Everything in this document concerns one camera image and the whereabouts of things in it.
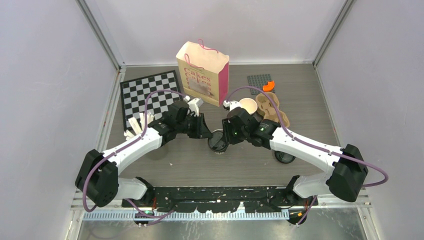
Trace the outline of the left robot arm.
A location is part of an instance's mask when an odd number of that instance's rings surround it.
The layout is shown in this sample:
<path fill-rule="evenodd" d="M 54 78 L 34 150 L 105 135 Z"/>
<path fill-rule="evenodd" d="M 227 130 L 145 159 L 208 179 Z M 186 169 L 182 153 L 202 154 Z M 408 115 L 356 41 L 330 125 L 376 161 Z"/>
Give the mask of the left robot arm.
<path fill-rule="evenodd" d="M 155 198 L 153 186 L 141 177 L 128 179 L 119 175 L 133 162 L 174 140 L 178 134 L 186 134 L 192 139 L 210 139 L 212 133 L 204 114 L 199 112 L 202 104 L 200 98 L 189 102 L 178 100 L 162 113 L 161 118 L 147 125 L 145 134 L 137 134 L 104 152 L 90 150 L 85 155 L 75 186 L 84 191 L 86 198 L 97 207 L 120 199 L 148 207 Z"/>

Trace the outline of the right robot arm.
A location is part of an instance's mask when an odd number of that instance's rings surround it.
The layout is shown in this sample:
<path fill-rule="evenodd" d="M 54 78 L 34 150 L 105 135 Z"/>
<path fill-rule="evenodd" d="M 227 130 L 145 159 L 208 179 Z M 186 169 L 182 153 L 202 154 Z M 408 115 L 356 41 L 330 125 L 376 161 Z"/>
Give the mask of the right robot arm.
<path fill-rule="evenodd" d="M 321 169 L 319 174 L 291 178 L 282 191 L 291 205 L 299 205 L 304 199 L 324 194 L 355 202 L 369 172 L 354 145 L 348 144 L 344 148 L 325 145 L 291 132 L 280 123 L 264 119 L 257 113 L 250 115 L 241 107 L 227 114 L 222 120 L 222 127 L 229 145 L 247 141 L 255 147 L 300 158 Z"/>

